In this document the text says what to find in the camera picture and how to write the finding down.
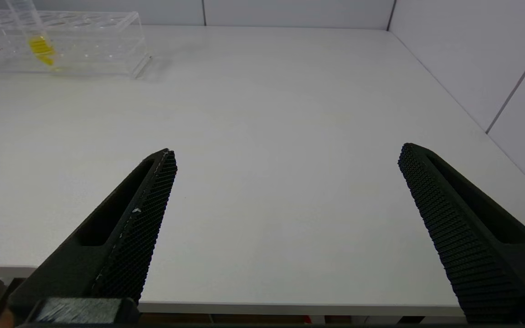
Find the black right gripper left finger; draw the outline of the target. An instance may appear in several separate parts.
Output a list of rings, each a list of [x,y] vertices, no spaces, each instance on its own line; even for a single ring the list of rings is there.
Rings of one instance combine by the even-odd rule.
[[[142,160],[15,289],[13,314],[26,316],[51,297],[139,302],[177,170],[167,148]]]

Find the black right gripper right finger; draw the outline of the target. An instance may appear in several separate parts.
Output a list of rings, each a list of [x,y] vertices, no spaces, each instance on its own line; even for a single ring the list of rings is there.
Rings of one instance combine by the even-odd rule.
[[[398,166],[467,320],[525,320],[525,226],[425,147]]]

